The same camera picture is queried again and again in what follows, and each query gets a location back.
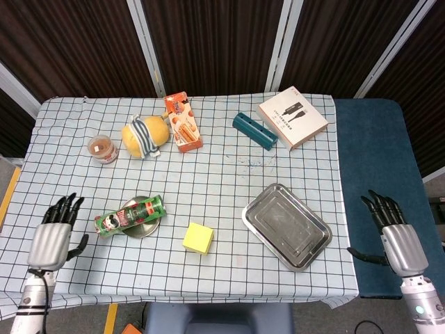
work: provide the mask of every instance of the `metal plate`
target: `metal plate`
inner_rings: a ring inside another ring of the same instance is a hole
[[[133,197],[131,200],[125,202],[124,207],[129,207],[130,205],[142,202],[147,198],[148,198],[147,196]],[[129,237],[143,238],[152,234],[158,228],[160,223],[161,223],[161,217],[157,218],[154,222],[150,221],[149,223],[139,224],[133,226],[132,228],[126,228],[125,230],[123,230],[123,233],[125,233]]]
[[[244,208],[243,222],[293,271],[305,270],[332,239],[329,227],[278,183]]]

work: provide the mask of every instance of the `small round plate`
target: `small round plate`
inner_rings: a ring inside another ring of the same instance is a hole
[[[129,207],[130,205],[142,202],[147,198],[147,196],[133,197],[131,200],[125,202],[124,207]],[[150,221],[149,223],[143,223],[133,226],[132,228],[126,228],[125,230],[123,230],[123,233],[132,238],[143,238],[156,231],[160,223],[161,217],[157,218],[155,221]]]

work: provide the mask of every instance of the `blue mat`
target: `blue mat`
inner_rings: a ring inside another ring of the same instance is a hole
[[[368,189],[392,197],[419,235],[430,266],[425,272],[445,295],[445,253],[410,145],[402,110],[391,100],[335,100],[341,184],[351,246],[383,255],[369,211]],[[389,267],[354,259],[362,297],[401,296],[401,279]]]

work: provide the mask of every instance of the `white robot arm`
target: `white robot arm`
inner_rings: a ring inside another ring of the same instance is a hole
[[[370,190],[374,202],[362,196],[382,239],[385,255],[369,256],[348,248],[357,259],[389,265],[403,280],[400,286],[420,334],[445,333],[445,310],[431,281],[423,276],[428,261],[416,231],[405,222],[397,202]]]
[[[11,329],[13,334],[46,334],[46,316],[56,286],[53,272],[80,255],[88,243],[88,234],[85,234],[77,248],[68,250],[71,231],[83,202],[80,197],[71,209],[75,197],[73,193],[50,207],[35,231],[28,256],[28,272],[32,276],[25,282]]]

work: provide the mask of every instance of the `white box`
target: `white box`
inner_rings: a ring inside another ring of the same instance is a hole
[[[327,127],[327,120],[293,86],[261,103],[258,114],[289,150]]]

